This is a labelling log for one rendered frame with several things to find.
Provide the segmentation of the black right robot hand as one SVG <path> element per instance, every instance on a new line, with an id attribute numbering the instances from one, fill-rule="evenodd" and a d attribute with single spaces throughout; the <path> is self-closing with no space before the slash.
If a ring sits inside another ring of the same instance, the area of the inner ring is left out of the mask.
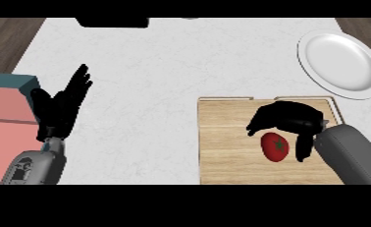
<path id="1" fill-rule="evenodd" d="M 251 137 L 271 128 L 296 134 L 296 159 L 304 162 L 312 154 L 314 136 L 324 130 L 324 121 L 324 113 L 312 106 L 277 100 L 258 108 L 246 131 Z"/>

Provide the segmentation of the white plate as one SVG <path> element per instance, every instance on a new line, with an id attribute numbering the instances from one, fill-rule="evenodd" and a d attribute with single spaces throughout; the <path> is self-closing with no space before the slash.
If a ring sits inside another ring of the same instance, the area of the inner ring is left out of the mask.
<path id="1" fill-rule="evenodd" d="M 308 32 L 298 59 L 323 89 L 348 99 L 371 99 L 371 49 L 354 36 L 331 29 Z"/>

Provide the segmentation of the wooden tray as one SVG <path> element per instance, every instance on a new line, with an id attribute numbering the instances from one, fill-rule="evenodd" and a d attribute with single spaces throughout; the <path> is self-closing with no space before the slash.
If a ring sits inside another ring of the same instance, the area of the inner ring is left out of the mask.
<path id="1" fill-rule="evenodd" d="M 267 159 L 261 132 L 251 135 L 246 126 L 258 108 L 273 101 L 253 97 L 202 97 L 199 116 L 200 183 L 217 184 L 315 184 L 342 183 L 321 156 L 305 161 L 296 151 L 280 162 Z"/>

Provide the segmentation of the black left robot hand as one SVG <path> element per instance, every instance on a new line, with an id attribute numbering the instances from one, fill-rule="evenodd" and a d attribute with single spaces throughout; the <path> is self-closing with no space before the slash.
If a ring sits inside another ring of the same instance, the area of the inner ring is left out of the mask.
<path id="1" fill-rule="evenodd" d="M 49 138 L 68 138 L 78 115 L 87 91 L 93 82 L 90 81 L 89 67 L 86 64 L 77 69 L 65 90 L 55 96 L 41 88 L 34 88 L 31 98 L 34 101 L 34 113 L 40 119 L 37 140 L 44 142 Z"/>

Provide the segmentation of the pink and teal box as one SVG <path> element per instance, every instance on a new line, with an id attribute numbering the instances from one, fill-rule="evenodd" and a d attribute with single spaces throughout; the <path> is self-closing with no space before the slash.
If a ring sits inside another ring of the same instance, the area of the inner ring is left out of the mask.
<path id="1" fill-rule="evenodd" d="M 34 114 L 31 90 L 39 78 L 0 74 L 0 180 L 15 157 L 27 150 L 40 150 L 40 120 Z"/>

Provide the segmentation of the red tomato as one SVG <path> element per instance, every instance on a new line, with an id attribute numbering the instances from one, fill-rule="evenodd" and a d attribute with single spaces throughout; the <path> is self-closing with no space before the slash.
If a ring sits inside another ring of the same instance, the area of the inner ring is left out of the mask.
<path id="1" fill-rule="evenodd" d="M 287 140 L 276 133 L 267 133 L 261 138 L 261 148 L 265 157 L 273 162 L 280 162 L 290 150 Z"/>

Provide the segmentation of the black appliance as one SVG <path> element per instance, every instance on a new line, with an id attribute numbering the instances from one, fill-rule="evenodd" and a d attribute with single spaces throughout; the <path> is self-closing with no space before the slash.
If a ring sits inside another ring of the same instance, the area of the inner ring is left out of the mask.
<path id="1" fill-rule="evenodd" d="M 146 28 L 149 18 L 78 18 L 86 28 Z"/>

